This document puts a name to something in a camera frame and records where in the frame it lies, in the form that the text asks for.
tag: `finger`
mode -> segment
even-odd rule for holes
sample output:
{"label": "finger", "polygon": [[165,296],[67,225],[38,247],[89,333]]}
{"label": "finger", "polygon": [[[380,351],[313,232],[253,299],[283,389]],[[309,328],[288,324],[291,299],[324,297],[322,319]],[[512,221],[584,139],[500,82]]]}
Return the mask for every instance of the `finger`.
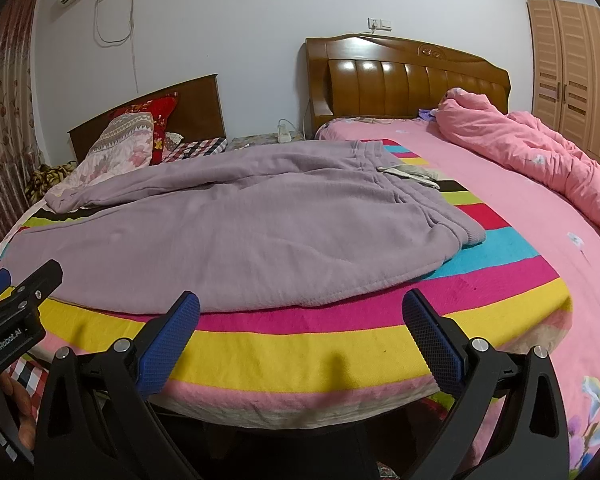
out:
{"label": "finger", "polygon": [[36,445],[36,419],[31,415],[20,415],[18,438],[24,447],[30,451],[33,450]]}
{"label": "finger", "polygon": [[11,387],[13,389],[13,400],[16,402],[20,413],[31,416],[31,397],[28,391],[18,381],[12,379]]}
{"label": "finger", "polygon": [[0,389],[6,396],[13,395],[13,385],[11,384],[11,377],[7,372],[0,374]]}

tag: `wooden headboard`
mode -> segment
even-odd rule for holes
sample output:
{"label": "wooden headboard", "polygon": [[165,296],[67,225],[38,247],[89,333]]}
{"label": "wooden headboard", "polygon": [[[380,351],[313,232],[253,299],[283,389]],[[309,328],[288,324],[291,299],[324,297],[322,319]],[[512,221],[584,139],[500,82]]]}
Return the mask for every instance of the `wooden headboard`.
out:
{"label": "wooden headboard", "polygon": [[388,36],[307,38],[312,132],[338,117],[414,118],[456,86],[487,94],[503,113],[509,74],[452,48]]}
{"label": "wooden headboard", "polygon": [[218,74],[191,79],[133,99],[107,110],[69,132],[78,162],[82,162],[90,147],[109,124],[109,114],[121,106],[142,103],[148,99],[178,93],[178,104],[169,116],[167,131],[184,136],[185,142],[224,137],[224,123],[218,97]]}

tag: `grey cloth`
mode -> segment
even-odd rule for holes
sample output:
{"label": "grey cloth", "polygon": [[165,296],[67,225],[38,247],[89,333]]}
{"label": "grey cloth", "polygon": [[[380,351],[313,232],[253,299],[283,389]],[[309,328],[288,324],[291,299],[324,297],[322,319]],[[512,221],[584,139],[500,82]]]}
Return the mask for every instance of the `grey cloth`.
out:
{"label": "grey cloth", "polygon": [[150,166],[51,194],[56,212],[112,206],[26,229],[1,266],[18,283],[50,258],[54,297],[163,313],[183,290],[203,312],[319,306],[437,269],[483,228],[439,192],[378,173],[381,142],[290,142]]}

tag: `rainbow striped blanket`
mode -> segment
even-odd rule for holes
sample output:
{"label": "rainbow striped blanket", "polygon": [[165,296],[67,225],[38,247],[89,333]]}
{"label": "rainbow striped blanket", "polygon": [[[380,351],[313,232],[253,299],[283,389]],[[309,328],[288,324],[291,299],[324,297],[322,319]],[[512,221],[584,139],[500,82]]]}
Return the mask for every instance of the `rainbow striped blanket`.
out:
{"label": "rainbow striped blanket", "polygon": [[[425,160],[392,140],[385,148],[410,164]],[[402,323],[401,301],[418,287],[469,337],[526,353],[553,349],[571,323],[571,297],[547,261],[460,183],[440,191],[487,230],[430,275],[322,308],[203,314],[164,391],[152,398],[201,420],[250,428],[315,428],[360,420],[434,393],[435,382]],[[56,215],[41,209],[24,228],[69,222],[90,210]],[[133,337],[150,319],[96,312],[47,300],[46,338],[34,355],[50,360],[70,345],[103,351]]]}

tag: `curtain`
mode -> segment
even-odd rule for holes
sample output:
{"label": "curtain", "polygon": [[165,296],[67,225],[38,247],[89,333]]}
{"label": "curtain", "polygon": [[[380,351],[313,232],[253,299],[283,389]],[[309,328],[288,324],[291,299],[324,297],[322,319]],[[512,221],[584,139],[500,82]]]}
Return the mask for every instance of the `curtain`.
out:
{"label": "curtain", "polygon": [[0,241],[29,208],[25,187],[40,165],[29,51],[37,0],[9,0],[0,12]]}

